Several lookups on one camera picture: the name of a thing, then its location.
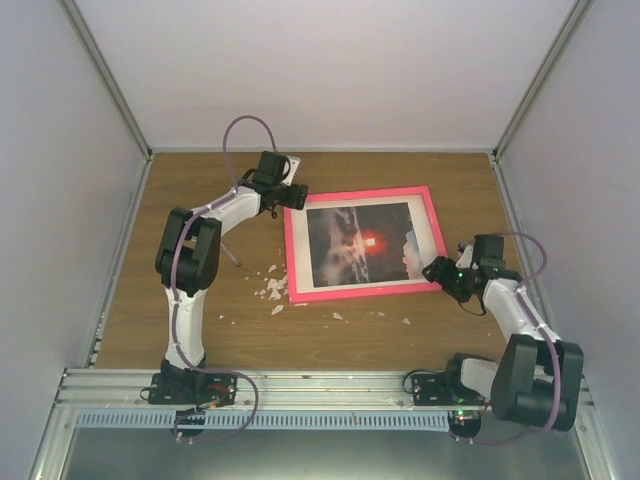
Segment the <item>pink picture frame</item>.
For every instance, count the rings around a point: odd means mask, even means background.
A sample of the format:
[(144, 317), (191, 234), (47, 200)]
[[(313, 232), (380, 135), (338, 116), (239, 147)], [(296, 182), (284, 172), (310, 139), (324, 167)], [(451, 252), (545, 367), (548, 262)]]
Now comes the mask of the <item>pink picture frame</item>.
[(311, 194), (285, 209), (292, 303), (439, 290), (422, 270), (446, 247), (426, 186)]

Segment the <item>sunset photo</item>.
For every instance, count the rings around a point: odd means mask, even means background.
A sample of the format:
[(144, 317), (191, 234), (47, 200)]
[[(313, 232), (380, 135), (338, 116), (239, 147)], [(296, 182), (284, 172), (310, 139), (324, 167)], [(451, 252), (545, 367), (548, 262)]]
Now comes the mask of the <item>sunset photo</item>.
[(307, 226), (316, 288), (422, 278), (406, 202), (311, 209)]

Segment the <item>small screwdriver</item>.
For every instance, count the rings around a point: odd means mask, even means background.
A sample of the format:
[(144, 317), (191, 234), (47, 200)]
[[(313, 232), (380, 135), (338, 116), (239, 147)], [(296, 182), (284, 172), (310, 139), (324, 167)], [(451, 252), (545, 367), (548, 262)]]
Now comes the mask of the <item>small screwdriver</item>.
[(240, 259), (232, 252), (232, 250), (224, 242), (221, 243), (221, 249), (236, 267), (241, 266)]

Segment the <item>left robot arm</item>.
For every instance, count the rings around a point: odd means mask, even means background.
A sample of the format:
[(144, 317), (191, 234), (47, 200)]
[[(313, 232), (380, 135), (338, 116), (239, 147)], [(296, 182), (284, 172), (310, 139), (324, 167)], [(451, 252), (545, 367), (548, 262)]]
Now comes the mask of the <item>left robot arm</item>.
[(185, 404), (203, 398), (207, 374), (202, 341), (204, 302), (219, 269), (223, 236), (246, 220), (275, 208), (300, 210), (308, 187), (294, 182), (301, 160), (264, 151), (256, 168), (221, 197), (194, 209), (175, 208), (156, 254), (169, 307), (169, 343), (161, 375)]

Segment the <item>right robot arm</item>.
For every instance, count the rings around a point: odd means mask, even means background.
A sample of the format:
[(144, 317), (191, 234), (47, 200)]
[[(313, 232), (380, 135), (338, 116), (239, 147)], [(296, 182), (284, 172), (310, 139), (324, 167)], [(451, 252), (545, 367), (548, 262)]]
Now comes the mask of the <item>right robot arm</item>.
[(479, 234), (458, 247), (459, 256), (436, 257), (422, 274), (438, 284), (459, 306), (472, 298), (491, 313), (506, 341), (499, 361), (455, 354), (441, 372), (407, 375), (414, 403), (444, 400), (456, 406), (450, 417), (454, 435), (469, 437), (477, 427), (465, 410), (488, 406), (495, 417), (529, 429), (566, 432), (575, 422), (584, 354), (556, 334), (536, 310), (527, 279), (504, 260), (505, 234)]

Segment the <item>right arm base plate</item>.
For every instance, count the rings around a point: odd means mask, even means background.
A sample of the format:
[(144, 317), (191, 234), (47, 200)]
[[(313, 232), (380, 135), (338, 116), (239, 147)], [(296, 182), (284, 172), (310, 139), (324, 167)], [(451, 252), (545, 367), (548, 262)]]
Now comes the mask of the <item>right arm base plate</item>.
[(455, 376), (445, 372), (413, 370), (401, 381), (402, 389), (412, 396), (415, 406), (480, 407), (489, 398), (465, 387)]

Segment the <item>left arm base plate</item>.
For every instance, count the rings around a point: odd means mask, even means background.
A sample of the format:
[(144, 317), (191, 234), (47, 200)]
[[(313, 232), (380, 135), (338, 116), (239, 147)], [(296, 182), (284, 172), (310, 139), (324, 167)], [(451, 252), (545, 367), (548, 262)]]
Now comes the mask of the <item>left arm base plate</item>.
[(230, 374), (203, 374), (191, 370), (160, 372), (140, 391), (151, 405), (191, 405), (222, 407), (235, 403), (237, 377)]

